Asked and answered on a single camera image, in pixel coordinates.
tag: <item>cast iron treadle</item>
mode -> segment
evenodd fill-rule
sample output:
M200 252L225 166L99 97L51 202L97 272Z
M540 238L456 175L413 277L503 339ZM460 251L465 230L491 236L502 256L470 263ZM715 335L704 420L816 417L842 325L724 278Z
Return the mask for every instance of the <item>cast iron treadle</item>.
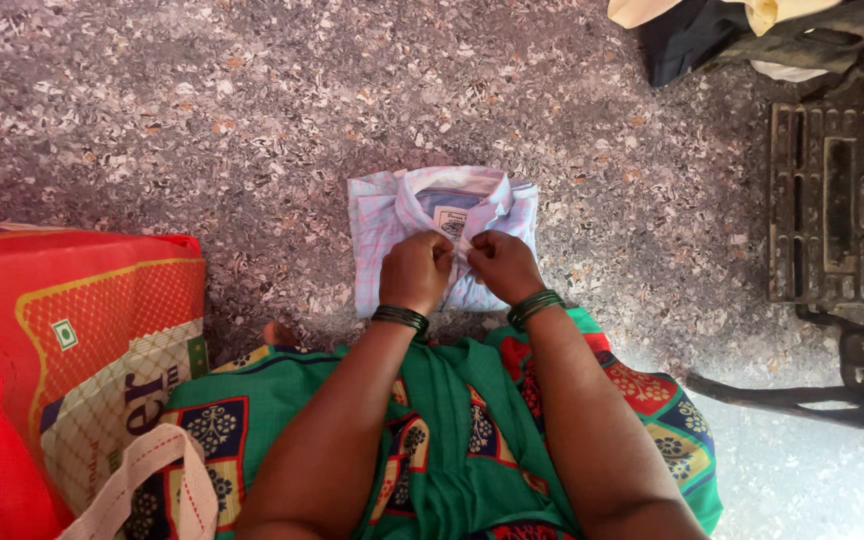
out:
M772 105L769 300L864 304L864 108Z

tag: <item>yellow cloth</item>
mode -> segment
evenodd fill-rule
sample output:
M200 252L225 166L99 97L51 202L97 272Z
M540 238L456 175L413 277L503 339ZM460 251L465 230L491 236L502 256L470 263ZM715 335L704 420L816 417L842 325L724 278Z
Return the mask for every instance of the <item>yellow cloth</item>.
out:
M769 31L777 22L809 16L838 5L842 0L723 0L745 4L745 17L756 36ZM612 4L608 5L612 18Z
M608 18L622 28L635 28L664 14L681 0L608 0Z

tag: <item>hand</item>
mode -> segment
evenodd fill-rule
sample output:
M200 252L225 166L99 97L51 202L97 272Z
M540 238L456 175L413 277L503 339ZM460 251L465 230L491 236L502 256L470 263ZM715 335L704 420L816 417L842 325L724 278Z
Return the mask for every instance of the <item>hand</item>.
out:
M513 308L531 294L546 290L536 258L525 242L498 230L479 232L472 238L468 264L499 300Z
M382 259L378 301L428 315L449 283L452 242L436 230L416 232Z

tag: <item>bag handle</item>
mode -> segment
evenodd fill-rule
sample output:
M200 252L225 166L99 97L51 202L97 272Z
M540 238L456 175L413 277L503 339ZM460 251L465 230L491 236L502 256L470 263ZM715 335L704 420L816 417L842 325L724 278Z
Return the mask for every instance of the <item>bag handle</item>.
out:
M122 466L58 540L112 540L132 513L132 496L152 474L184 459L179 492L178 538L211 540L215 536L219 502L205 465L199 441L173 423L161 423L135 439L123 451Z

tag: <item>speckled floor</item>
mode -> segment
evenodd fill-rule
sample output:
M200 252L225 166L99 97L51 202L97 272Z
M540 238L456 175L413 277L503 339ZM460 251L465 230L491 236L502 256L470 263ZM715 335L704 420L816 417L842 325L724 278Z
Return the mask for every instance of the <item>speckled floor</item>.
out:
M2 0L0 221L196 236L222 361L270 318L361 331L347 178L495 166L540 186L543 275L624 362L836 384L835 335L765 300L767 112L794 85L736 64L653 89L637 47L605 2ZM696 402L716 538L864 538L864 432Z

